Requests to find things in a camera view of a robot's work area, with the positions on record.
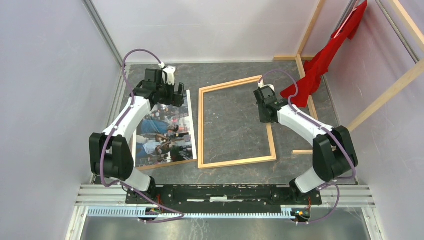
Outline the wooden picture frame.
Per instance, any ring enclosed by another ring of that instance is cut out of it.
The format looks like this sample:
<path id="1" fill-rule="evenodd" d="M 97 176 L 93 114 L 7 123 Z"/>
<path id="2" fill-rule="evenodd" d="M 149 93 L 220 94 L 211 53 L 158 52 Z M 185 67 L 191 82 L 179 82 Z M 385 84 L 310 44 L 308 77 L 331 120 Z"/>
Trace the wooden picture frame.
<path id="1" fill-rule="evenodd" d="M 251 83 L 257 83 L 260 87 L 264 84 L 260 83 L 261 75 L 252 76 L 248 78 L 238 79 L 234 81 L 229 81 L 225 83 L 215 84 L 211 86 L 201 87 L 198 91 L 199 94 L 199 103 L 198 103 L 198 144 L 197 144 L 197 166 L 199 169 L 213 169 L 213 168 L 223 168 L 223 167 L 233 167 L 240 165 L 248 165 L 248 164 L 258 164 L 265 162 L 272 162 L 277 160 L 276 147 L 274 142 L 274 136 L 272 132 L 272 127 L 269 123 L 267 123 L 266 131 L 267 131 L 267 140 L 268 146 L 270 150 L 270 155 L 261 156 L 261 157 L 253 157 L 253 158 L 245 158 L 245 159 L 237 159 L 223 162 L 215 162 L 215 163 L 205 163 L 204 157 L 204 94 L 215 92 L 219 90 L 234 88 L 237 86 L 242 86 Z"/>

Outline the printed colour photo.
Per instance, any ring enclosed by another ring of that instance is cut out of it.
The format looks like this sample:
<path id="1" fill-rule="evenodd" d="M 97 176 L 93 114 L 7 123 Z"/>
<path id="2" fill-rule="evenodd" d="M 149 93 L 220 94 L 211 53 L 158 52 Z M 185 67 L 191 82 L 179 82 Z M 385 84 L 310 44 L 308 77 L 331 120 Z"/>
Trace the printed colour photo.
<path id="1" fill-rule="evenodd" d="M 181 107 L 158 104 L 132 135 L 134 166 L 197 160 L 191 93 L 185 90 Z"/>

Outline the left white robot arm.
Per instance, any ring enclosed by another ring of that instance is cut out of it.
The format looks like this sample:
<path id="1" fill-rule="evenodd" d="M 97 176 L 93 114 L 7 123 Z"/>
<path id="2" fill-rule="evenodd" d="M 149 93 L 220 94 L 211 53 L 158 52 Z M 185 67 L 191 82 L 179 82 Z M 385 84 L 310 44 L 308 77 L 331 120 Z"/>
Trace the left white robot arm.
<path id="1" fill-rule="evenodd" d="M 157 190 L 153 179 L 134 166 L 129 141 L 142 119 L 158 104 L 181 107 L 184 103 L 184 84 L 175 84 L 174 66 L 164 69 L 146 69 L 142 80 L 131 92 L 125 109 L 102 133 L 89 137 L 91 172 L 100 176 L 102 184 L 109 187 L 105 178 L 113 184 L 122 182 L 130 189 L 138 190 L 138 197 L 145 204 L 153 203 Z"/>

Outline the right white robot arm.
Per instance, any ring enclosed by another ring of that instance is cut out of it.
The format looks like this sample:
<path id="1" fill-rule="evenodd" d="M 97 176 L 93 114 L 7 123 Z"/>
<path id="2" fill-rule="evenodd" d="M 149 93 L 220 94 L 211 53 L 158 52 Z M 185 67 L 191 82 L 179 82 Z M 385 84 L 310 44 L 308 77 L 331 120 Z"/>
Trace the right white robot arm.
<path id="1" fill-rule="evenodd" d="M 261 123 L 278 123 L 301 136 L 312 146 L 312 167 L 290 184 L 289 199 L 302 204 L 309 192 L 328 185 L 347 172 L 356 173 L 358 158 L 350 131 L 333 127 L 305 114 L 287 99 L 278 99 L 272 85 L 253 92 Z"/>

